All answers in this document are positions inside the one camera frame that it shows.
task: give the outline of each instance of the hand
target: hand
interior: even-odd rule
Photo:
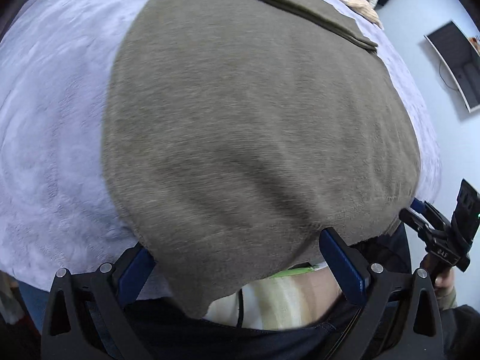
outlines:
[[[429,268],[434,264],[434,260],[434,256],[432,256],[431,254],[427,254],[425,257],[423,257],[423,260],[420,263],[420,267],[428,271]],[[447,296],[453,291],[454,285],[455,271],[452,268],[443,271],[437,276],[437,278],[435,279],[435,285],[433,286],[436,297],[442,298],[444,296]]]

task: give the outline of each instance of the gray cloth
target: gray cloth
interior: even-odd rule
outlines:
[[[348,244],[393,230],[415,192],[385,65],[353,20],[290,1],[310,18],[273,0],[150,0],[114,63],[107,187],[193,317],[318,255],[326,226]]]

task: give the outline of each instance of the wall-mounted tv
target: wall-mounted tv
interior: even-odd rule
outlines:
[[[451,73],[467,110],[480,109],[480,55],[470,40],[453,21],[426,38]]]

